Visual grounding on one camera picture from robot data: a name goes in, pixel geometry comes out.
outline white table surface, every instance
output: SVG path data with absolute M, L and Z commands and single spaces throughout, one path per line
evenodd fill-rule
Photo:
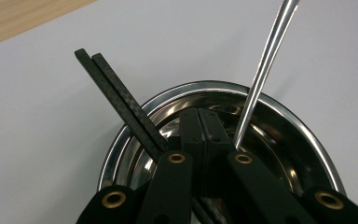
M 75 223 L 123 121 L 77 61 L 101 52 L 142 104 L 250 86 L 281 1 L 108 1 L 0 43 L 0 224 Z M 302 0 L 264 93 L 298 115 L 358 203 L 358 1 Z

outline silver rod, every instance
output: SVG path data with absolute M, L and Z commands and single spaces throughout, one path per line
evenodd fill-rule
M 237 126 L 237 130 L 234 135 L 234 144 L 237 150 L 240 149 L 240 145 L 245 134 L 246 128 L 251 120 L 251 116 L 255 109 L 258 96 L 263 89 L 269 74 L 269 69 L 274 62 L 275 55 L 279 49 L 279 46 L 289 26 L 290 20 L 293 17 L 297 9 L 299 0 L 284 0 L 278 15 L 272 25 L 271 32 L 269 34 L 266 46 L 261 56 L 260 64 L 257 67 L 257 72 L 254 77 L 254 81 L 251 89 L 249 90 L 246 98 L 245 105 L 241 113 L 241 118 Z

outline metal rivet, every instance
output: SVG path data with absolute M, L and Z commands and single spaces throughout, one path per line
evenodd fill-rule
M 171 156 L 168 157 L 168 161 L 172 162 L 172 163 L 181 163 L 185 160 L 185 156 L 182 154 L 172 154 Z
M 331 209 L 340 210 L 344 207 L 344 202 L 329 192 L 318 191 L 315 193 L 315 198 L 316 201 Z
M 109 198 L 117 196 L 117 199 L 113 202 L 109 202 Z M 121 191 L 111 191 L 103 196 L 103 206 L 106 208 L 117 208 L 126 201 L 126 195 Z
M 242 164 L 249 164 L 253 161 L 252 157 L 243 154 L 238 154 L 237 156 L 235 156 L 235 160 Z

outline bowl rim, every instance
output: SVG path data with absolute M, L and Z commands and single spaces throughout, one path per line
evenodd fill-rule
M 170 88 L 155 95 L 142 105 L 142 109 L 147 114 L 147 116 L 151 117 L 156 111 L 161 109 L 163 106 L 175 101 L 176 99 L 202 91 L 222 91 L 246 97 L 249 88 L 236 83 L 217 80 L 189 82 Z M 344 186 L 334 163 L 312 131 L 294 113 L 292 113 L 288 108 L 286 108 L 278 101 L 274 100 L 272 97 L 261 93 L 258 99 L 258 103 L 268 106 L 275 112 L 285 117 L 292 125 L 297 128 L 297 130 L 303 136 L 305 136 L 307 142 L 313 148 L 320 164 L 324 168 L 331 187 L 345 195 L 346 193 Z M 131 134 L 130 128 L 127 125 L 123 125 L 104 159 L 103 167 L 98 181 L 98 191 L 112 185 L 115 182 L 120 160 L 124 155 L 124 149 L 128 146 L 133 137 L 134 136 Z

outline metal bowl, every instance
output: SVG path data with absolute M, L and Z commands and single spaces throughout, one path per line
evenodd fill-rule
M 178 114 L 189 107 L 216 111 L 228 136 L 233 136 L 247 87 L 221 81 L 184 84 L 155 96 L 143 105 L 164 137 L 178 135 Z M 291 111 L 261 94 L 242 149 L 251 151 L 294 194 L 312 186 L 324 186 L 345 194 L 334 164 L 321 143 Z M 111 146 L 100 176 L 98 190 L 112 184 L 137 189 L 149 180 L 156 164 L 124 126 Z

